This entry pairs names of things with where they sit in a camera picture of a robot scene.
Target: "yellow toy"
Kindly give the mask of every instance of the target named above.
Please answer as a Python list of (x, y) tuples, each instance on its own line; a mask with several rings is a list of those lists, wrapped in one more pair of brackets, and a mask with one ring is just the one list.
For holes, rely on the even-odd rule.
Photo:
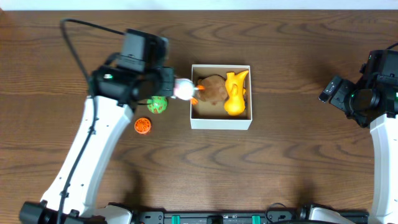
[(234, 72), (226, 74), (225, 88), (229, 99), (225, 102), (224, 109), (231, 116), (237, 116), (243, 113), (245, 109), (243, 95), (246, 90), (243, 88), (243, 83), (248, 73), (249, 71), (244, 71), (237, 75)]

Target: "brown plush toy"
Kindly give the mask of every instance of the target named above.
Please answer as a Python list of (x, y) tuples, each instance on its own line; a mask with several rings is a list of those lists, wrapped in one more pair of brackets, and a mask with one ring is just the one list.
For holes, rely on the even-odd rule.
[(198, 85), (205, 87), (204, 90), (197, 91), (196, 97), (202, 101), (212, 102), (213, 104), (224, 101), (228, 97), (225, 88), (225, 79), (219, 75), (212, 75), (210, 77), (198, 80)]

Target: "green ball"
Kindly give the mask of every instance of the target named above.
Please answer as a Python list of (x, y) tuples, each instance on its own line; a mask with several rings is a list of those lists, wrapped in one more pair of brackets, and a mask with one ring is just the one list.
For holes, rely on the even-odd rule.
[(161, 113), (167, 108), (167, 99), (164, 96), (153, 96), (151, 100), (147, 100), (148, 110), (152, 113)]

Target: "small round orange object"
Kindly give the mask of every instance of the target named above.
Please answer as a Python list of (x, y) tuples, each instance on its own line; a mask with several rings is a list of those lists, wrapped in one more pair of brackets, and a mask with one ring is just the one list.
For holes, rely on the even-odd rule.
[(147, 134), (150, 131), (152, 125), (148, 118), (139, 118), (136, 123), (134, 124), (134, 129), (139, 134)]

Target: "wooden table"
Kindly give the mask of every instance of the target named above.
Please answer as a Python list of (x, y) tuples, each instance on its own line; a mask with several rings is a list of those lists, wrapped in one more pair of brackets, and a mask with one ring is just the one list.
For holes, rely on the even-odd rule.
[[(145, 106), (150, 134), (132, 126), (106, 169), (97, 204), (177, 210), (265, 210), (314, 201), (370, 209), (373, 144), (368, 129), (318, 100), (333, 75), (356, 81), (370, 50), (397, 41), (394, 11), (5, 12), (0, 17), (0, 220), (17, 223), (38, 202), (75, 137), (86, 84), (61, 38), (74, 17), (170, 40), (167, 65), (250, 65), (253, 122), (248, 131), (191, 130), (189, 103), (162, 114)], [(70, 24), (89, 71), (123, 38)]]

